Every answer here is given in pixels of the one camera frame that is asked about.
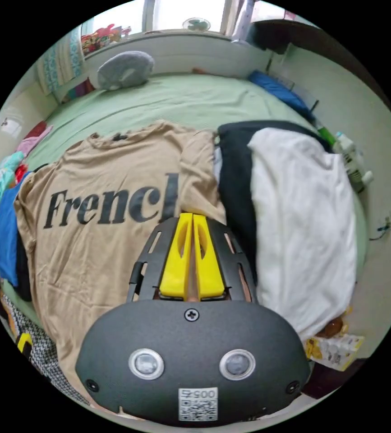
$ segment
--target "beige t-shirt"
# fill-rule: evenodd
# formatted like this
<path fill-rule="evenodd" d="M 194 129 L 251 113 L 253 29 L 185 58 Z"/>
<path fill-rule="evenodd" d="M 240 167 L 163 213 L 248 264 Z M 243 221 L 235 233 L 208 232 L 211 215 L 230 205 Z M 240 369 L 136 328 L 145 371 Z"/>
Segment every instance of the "beige t-shirt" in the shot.
<path fill-rule="evenodd" d="M 14 202 L 32 301 L 69 383 L 92 324 L 125 302 L 129 277 L 162 220 L 181 211 L 225 223 L 213 174 L 214 133 L 158 121 L 94 134 L 24 180 Z"/>

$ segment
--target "blue pillow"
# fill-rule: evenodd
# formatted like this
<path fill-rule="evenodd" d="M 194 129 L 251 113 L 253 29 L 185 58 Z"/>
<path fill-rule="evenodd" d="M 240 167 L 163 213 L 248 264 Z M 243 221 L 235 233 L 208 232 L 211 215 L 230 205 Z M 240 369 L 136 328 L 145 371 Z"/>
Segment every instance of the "blue pillow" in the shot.
<path fill-rule="evenodd" d="M 315 121 L 314 114 L 305 105 L 305 102 L 296 95 L 296 93 L 293 93 L 287 87 L 283 86 L 281 83 L 263 72 L 253 71 L 248 77 L 248 81 L 262 87 L 271 95 L 276 96 L 280 101 L 283 101 L 290 108 L 293 108 L 294 111 L 300 114 L 308 122 L 313 123 Z"/>
<path fill-rule="evenodd" d="M 13 287 L 18 287 L 16 274 L 18 226 L 14 201 L 24 178 L 29 173 L 29 171 L 25 173 L 14 188 L 7 189 L 0 201 L 0 277 L 6 279 Z"/>

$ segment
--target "small fan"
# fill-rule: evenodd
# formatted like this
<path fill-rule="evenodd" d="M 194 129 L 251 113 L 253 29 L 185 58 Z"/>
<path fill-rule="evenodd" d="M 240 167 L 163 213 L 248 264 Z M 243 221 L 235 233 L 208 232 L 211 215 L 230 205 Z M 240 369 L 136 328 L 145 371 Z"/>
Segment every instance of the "small fan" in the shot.
<path fill-rule="evenodd" d="M 183 28 L 196 32 L 206 32 L 210 29 L 210 23 L 204 18 L 190 18 L 183 24 Z"/>

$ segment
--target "bed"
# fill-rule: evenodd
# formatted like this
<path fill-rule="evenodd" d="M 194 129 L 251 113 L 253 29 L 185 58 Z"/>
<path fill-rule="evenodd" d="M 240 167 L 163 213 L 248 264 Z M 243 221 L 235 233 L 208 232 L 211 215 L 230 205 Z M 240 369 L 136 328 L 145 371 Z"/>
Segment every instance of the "bed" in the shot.
<path fill-rule="evenodd" d="M 211 75 L 157 75 L 139 88 L 114 92 L 93 91 L 61 105 L 48 119 L 52 132 L 30 153 L 34 170 L 57 160 L 65 150 L 88 135 L 136 130 L 167 119 L 197 129 L 243 120 L 288 120 L 315 131 L 304 118 L 262 88 L 246 80 Z M 362 272 L 368 235 L 362 205 L 355 195 L 358 263 Z M 30 303 L 22 301 L 5 280 L 3 292 L 27 317 L 39 320 Z"/>

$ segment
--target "pink clothing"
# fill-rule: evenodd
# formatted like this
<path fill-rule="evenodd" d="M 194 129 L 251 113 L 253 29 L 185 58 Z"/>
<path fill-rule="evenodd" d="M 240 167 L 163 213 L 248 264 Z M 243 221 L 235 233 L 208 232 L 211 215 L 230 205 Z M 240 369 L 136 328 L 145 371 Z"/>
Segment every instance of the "pink clothing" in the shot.
<path fill-rule="evenodd" d="M 24 154 L 24 157 L 27 157 L 27 155 L 36 147 L 36 145 L 42 141 L 52 130 L 53 126 L 48 126 L 45 131 L 42 132 L 39 137 L 29 137 L 25 138 L 17 147 L 16 151 L 21 151 Z"/>

